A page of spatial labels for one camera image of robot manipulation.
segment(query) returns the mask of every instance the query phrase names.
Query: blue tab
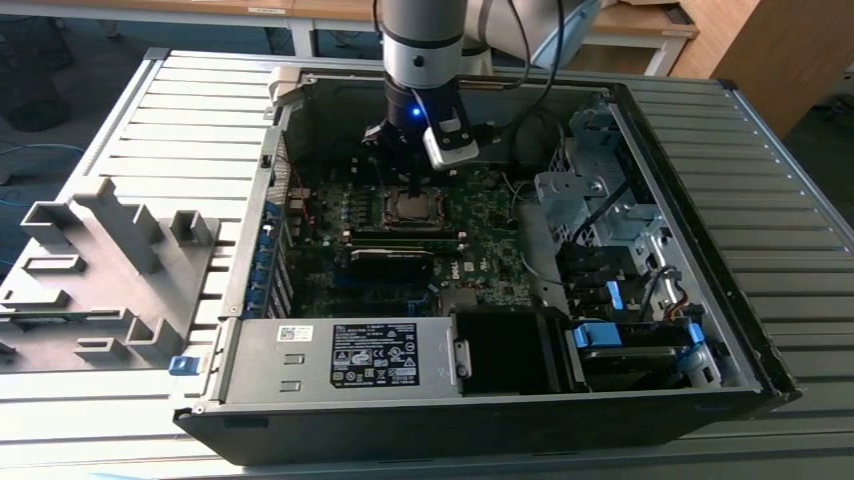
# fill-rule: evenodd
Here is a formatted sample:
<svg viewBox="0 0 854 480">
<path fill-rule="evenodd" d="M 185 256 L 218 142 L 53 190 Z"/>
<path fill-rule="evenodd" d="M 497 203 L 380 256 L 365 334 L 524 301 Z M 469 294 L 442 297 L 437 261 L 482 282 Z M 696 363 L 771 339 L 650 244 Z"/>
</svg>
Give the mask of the blue tab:
<svg viewBox="0 0 854 480">
<path fill-rule="evenodd" d="M 273 255 L 269 252 L 258 252 L 255 254 L 255 263 L 261 263 L 263 266 L 269 267 L 273 263 Z"/>
<path fill-rule="evenodd" d="M 582 330 L 582 327 L 578 327 L 576 330 L 573 330 L 573 336 L 576 337 L 576 346 L 578 348 L 586 348 L 588 335 L 585 335 L 585 330 Z"/>
<path fill-rule="evenodd" d="M 250 280 L 253 283 L 258 283 L 261 285 L 267 285 L 267 280 L 270 279 L 270 274 L 267 270 L 254 270 L 250 274 Z"/>
<path fill-rule="evenodd" d="M 262 247 L 267 247 L 267 248 L 273 248 L 275 245 L 275 240 L 273 239 L 273 237 L 270 235 L 267 235 L 267 232 L 262 232 L 261 235 L 258 236 L 258 244 Z"/>
<path fill-rule="evenodd" d="M 706 341 L 706 335 L 704 335 L 704 328 L 697 324 L 692 323 L 689 325 L 689 334 L 692 335 L 692 341 L 694 345 L 698 343 L 704 343 Z"/>
<path fill-rule="evenodd" d="M 624 297 L 620 294 L 620 284 L 616 280 L 612 280 L 610 282 L 606 282 L 606 285 L 609 286 L 609 291 L 612 292 L 612 303 L 614 304 L 614 309 L 622 310 L 625 307 Z"/>
<path fill-rule="evenodd" d="M 178 355 L 170 361 L 170 375 L 174 377 L 189 377 L 199 375 L 199 357 Z"/>
<path fill-rule="evenodd" d="M 265 203 L 265 210 L 267 211 L 267 213 L 270 213 L 271 215 L 279 216 L 282 215 L 282 209 L 279 208 L 279 205 L 277 205 L 273 202 L 266 202 Z"/>
<path fill-rule="evenodd" d="M 624 346 L 624 340 L 620 338 L 620 331 L 617 330 L 616 323 L 585 323 L 573 331 L 573 334 L 576 335 L 576 344 L 578 345 L 578 348 Z"/>
</svg>

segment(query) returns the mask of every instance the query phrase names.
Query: circuit board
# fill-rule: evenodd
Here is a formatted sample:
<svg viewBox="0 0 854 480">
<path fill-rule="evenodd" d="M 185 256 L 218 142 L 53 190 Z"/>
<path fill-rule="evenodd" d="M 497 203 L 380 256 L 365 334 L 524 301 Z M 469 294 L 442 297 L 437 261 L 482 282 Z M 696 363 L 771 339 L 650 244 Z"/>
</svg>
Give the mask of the circuit board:
<svg viewBox="0 0 854 480">
<path fill-rule="evenodd" d="M 283 248 L 297 292 L 291 316 L 438 316 L 452 304 L 530 305 L 513 193 L 501 172 L 476 166 L 438 174 L 436 186 L 413 196 L 365 161 L 370 180 L 360 180 L 357 162 L 346 170 L 297 170 Z M 404 268 L 369 263 L 374 271 L 354 280 L 342 262 L 360 255 L 412 258 Z M 432 271 L 410 273 L 418 265 Z"/>
</svg>

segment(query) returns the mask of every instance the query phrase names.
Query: black cable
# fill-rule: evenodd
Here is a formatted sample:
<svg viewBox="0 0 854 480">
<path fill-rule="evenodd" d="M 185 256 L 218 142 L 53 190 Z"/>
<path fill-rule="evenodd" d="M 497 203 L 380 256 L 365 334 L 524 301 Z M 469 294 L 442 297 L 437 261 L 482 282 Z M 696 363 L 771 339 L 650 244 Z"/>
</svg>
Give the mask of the black cable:
<svg viewBox="0 0 854 480">
<path fill-rule="evenodd" d="M 540 108 L 541 104 L 546 100 L 546 97 L 549 96 L 549 93 L 552 92 L 552 88 L 553 88 L 554 83 L 556 83 L 556 77 L 558 76 L 558 68 L 560 68 L 560 65 L 561 65 L 561 58 L 564 56 L 564 34 L 565 34 L 564 22 L 566 21 L 566 18 L 565 18 L 566 17 L 566 12 L 565 12 L 565 9 L 564 9 L 564 1 L 562 0 L 556 0 L 556 3 L 557 3 L 557 6 L 558 6 L 558 44 L 556 45 L 556 56 L 554 56 L 554 60 L 553 60 L 553 63 L 552 63 L 552 72 L 549 73 L 549 79 L 546 80 L 546 86 L 544 87 L 544 91 L 541 92 L 540 97 L 537 98 L 534 103 L 529 106 L 529 108 L 522 112 L 522 114 L 517 117 L 517 119 L 508 126 L 508 131 L 510 132 L 509 133 L 509 137 L 510 137 L 510 145 L 512 145 L 512 149 L 510 149 L 512 161 L 514 160 L 513 156 L 514 156 L 514 152 L 516 152 L 516 148 L 513 148 L 513 145 L 516 145 L 516 143 L 517 143 L 517 135 L 520 134 L 520 129 L 522 127 L 522 124 L 525 123 L 525 120 L 529 118 L 532 113 L 534 113 L 537 111 L 537 109 Z"/>
<path fill-rule="evenodd" d="M 374 4 L 372 5 L 372 15 L 374 16 L 374 31 L 377 33 L 382 33 L 380 31 L 380 0 L 374 0 Z"/>
<path fill-rule="evenodd" d="M 508 0 L 508 6 L 510 7 L 510 13 L 513 13 L 513 18 L 517 21 L 517 26 L 520 27 L 520 34 L 522 35 L 522 43 L 525 45 L 525 73 L 522 74 L 522 78 L 513 83 L 509 83 L 502 87 L 502 90 L 514 90 L 525 85 L 525 82 L 529 81 L 529 76 L 532 74 L 532 44 L 529 43 L 529 36 L 525 33 L 525 24 L 522 23 L 522 16 L 520 15 L 520 10 L 517 9 L 517 4 L 513 0 Z"/>
<path fill-rule="evenodd" d="M 612 193 L 609 198 L 605 199 L 605 202 L 602 202 L 602 205 L 600 205 L 600 208 L 597 208 L 597 210 L 588 217 L 588 220 L 585 220 L 585 223 L 582 223 L 582 225 L 578 227 L 578 229 L 576 230 L 576 233 L 573 233 L 573 239 L 570 240 L 570 245 L 574 245 L 576 243 L 578 243 L 578 239 L 581 238 L 582 233 L 585 233 L 585 230 L 588 230 L 593 226 L 593 224 L 597 223 L 597 220 L 600 220 L 602 215 L 605 215 L 605 212 L 608 212 L 609 209 L 614 206 L 614 204 L 617 203 L 617 200 L 620 200 L 620 197 L 624 196 L 624 193 L 626 193 L 628 190 L 629 190 L 629 180 L 626 180 L 622 183 L 622 185 L 617 187 L 617 190 L 614 190 L 614 193 Z"/>
<path fill-rule="evenodd" d="M 570 285 L 569 283 L 564 283 L 558 280 L 553 280 L 552 278 L 546 277 L 542 273 L 540 273 L 537 270 L 534 270 L 534 267 L 532 266 L 528 259 L 525 258 L 525 254 L 522 254 L 522 265 L 525 266 L 525 269 L 529 272 L 532 272 L 532 275 L 540 278 L 544 282 L 552 283 L 554 285 L 561 285 L 562 287 L 566 287 L 566 288 L 573 288 L 573 285 Z"/>
<path fill-rule="evenodd" d="M 662 266 L 662 268 L 658 269 L 658 271 L 656 272 L 656 274 L 653 275 L 653 278 L 650 278 L 650 283 L 648 284 L 648 290 L 646 293 L 644 294 L 644 301 L 641 302 L 641 310 L 638 311 L 638 321 L 642 322 L 645 317 L 646 317 L 646 312 L 650 311 L 650 306 L 653 303 L 653 294 L 656 293 L 656 288 L 658 286 L 658 282 L 661 281 L 662 277 L 665 276 L 665 274 L 672 271 L 676 270 L 677 267 L 674 267 L 673 265 L 665 265 Z"/>
</svg>

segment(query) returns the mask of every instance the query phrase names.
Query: metal bracket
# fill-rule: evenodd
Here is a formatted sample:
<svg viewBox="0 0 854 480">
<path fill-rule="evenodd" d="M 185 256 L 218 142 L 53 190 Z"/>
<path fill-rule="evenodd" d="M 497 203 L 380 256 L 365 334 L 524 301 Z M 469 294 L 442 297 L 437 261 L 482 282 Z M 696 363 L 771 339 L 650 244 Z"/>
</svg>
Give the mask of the metal bracket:
<svg viewBox="0 0 854 480">
<path fill-rule="evenodd" d="M 537 197 L 546 211 L 550 228 L 573 226 L 586 209 L 588 197 L 605 197 L 602 180 L 566 172 L 545 172 L 534 177 Z"/>
</svg>

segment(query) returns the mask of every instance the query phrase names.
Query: white label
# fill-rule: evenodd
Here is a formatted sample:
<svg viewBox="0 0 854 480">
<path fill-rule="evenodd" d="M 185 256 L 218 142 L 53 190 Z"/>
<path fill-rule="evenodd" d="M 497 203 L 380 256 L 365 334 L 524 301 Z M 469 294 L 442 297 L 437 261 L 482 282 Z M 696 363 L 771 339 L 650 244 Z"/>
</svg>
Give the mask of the white label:
<svg viewBox="0 0 854 480">
<path fill-rule="evenodd" d="M 279 327 L 281 342 L 311 342 L 314 334 L 314 325 L 282 325 Z"/>
<path fill-rule="evenodd" d="M 662 35 L 666 37 L 693 37 L 694 32 L 684 32 L 681 30 L 665 30 Z"/>
<path fill-rule="evenodd" d="M 390 368 L 389 376 L 390 377 L 402 377 L 405 375 L 418 375 L 418 370 L 414 368 Z"/>
<path fill-rule="evenodd" d="M 250 13 L 266 13 L 269 15 L 285 15 L 285 8 L 258 8 L 250 7 L 247 8 Z"/>
</svg>

